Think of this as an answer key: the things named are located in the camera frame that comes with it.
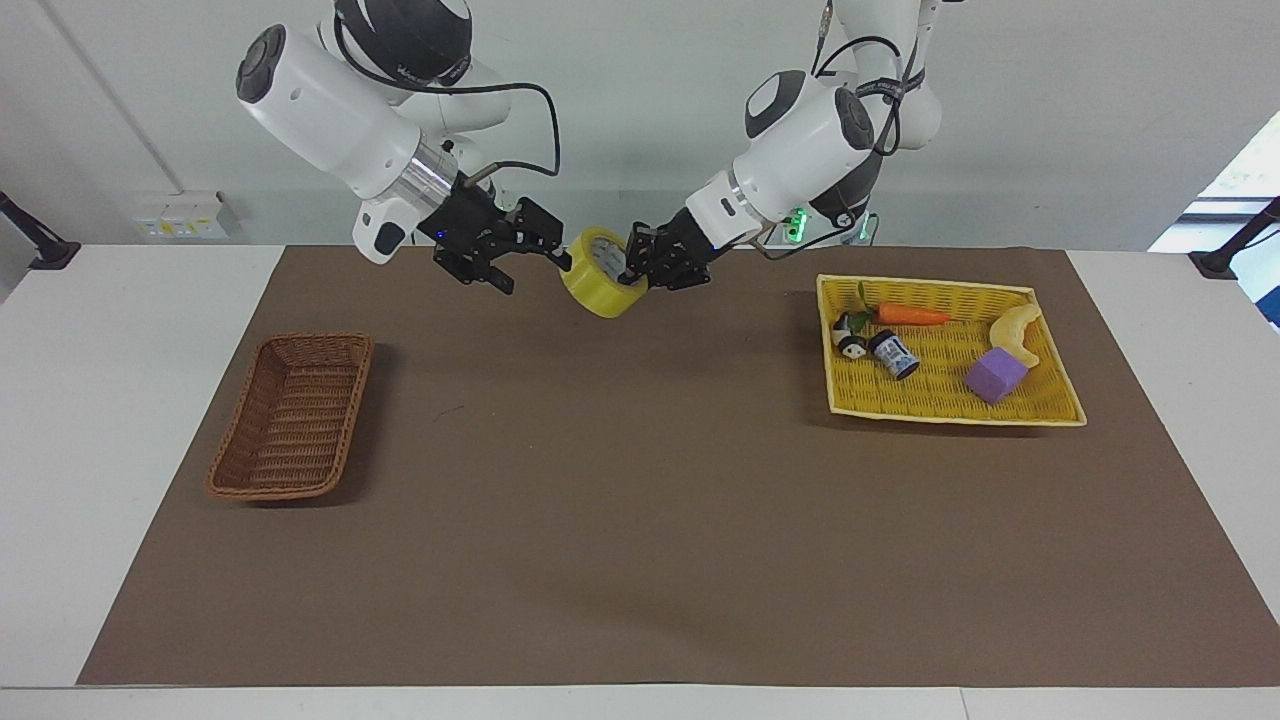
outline black rubber foot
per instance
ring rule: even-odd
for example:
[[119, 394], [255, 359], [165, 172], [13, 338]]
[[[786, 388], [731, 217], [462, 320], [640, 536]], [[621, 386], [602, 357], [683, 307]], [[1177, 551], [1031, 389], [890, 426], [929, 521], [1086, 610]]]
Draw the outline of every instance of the black rubber foot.
[[1235, 277], [1235, 273], [1231, 272], [1230, 265], [1225, 270], [1215, 270], [1212, 268], [1206, 266], [1204, 265], [1204, 258], [1207, 258], [1210, 255], [1211, 255], [1210, 252], [1192, 252], [1190, 254], [1192, 264], [1196, 265], [1196, 269], [1199, 270], [1202, 275], [1204, 275], [1206, 278], [1208, 278], [1211, 281], [1238, 281], [1238, 279], [1240, 279], [1240, 278]]
[[44, 258], [36, 258], [27, 266], [31, 268], [32, 270], [61, 270], [72, 261], [72, 258], [74, 258], [76, 254], [79, 252], [79, 243], [63, 242], [61, 249], [64, 251], [61, 258], [54, 260], [45, 260]]

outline purple block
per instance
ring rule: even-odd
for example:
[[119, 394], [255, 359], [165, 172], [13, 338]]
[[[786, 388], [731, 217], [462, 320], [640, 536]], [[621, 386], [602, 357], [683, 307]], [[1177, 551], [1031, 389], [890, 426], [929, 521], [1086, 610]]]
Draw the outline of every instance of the purple block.
[[995, 405], [1018, 389], [1027, 373], [1027, 365], [1004, 347], [997, 347], [978, 360], [964, 382], [978, 397]]

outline yellow tape roll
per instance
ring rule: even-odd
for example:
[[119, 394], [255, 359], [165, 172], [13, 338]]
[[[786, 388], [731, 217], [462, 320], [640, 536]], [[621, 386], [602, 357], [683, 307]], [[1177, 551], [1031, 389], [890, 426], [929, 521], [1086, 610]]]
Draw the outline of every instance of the yellow tape roll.
[[627, 243], [605, 228], [586, 228], [568, 246], [573, 268], [561, 273], [564, 287], [582, 307], [602, 318], [617, 318], [649, 291], [649, 278], [634, 286], [617, 282], [626, 269]]

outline yellow banana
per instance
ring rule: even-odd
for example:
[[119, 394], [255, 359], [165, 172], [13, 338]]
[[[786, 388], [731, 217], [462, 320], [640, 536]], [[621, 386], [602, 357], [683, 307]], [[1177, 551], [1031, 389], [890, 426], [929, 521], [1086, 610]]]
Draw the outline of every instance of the yellow banana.
[[1028, 368], [1039, 365], [1039, 356], [1023, 346], [1027, 337], [1027, 325], [1034, 323], [1039, 316], [1039, 305], [1034, 304], [1019, 305], [1009, 310], [991, 325], [991, 346], [1002, 347]]

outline orange carrot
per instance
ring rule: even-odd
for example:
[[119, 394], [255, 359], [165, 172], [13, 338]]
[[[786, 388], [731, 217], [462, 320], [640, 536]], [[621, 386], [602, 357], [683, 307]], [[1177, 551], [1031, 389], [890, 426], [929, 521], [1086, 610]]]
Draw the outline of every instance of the orange carrot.
[[882, 325], [941, 325], [950, 320], [948, 313], [897, 302], [881, 302], [876, 307], [876, 322]]

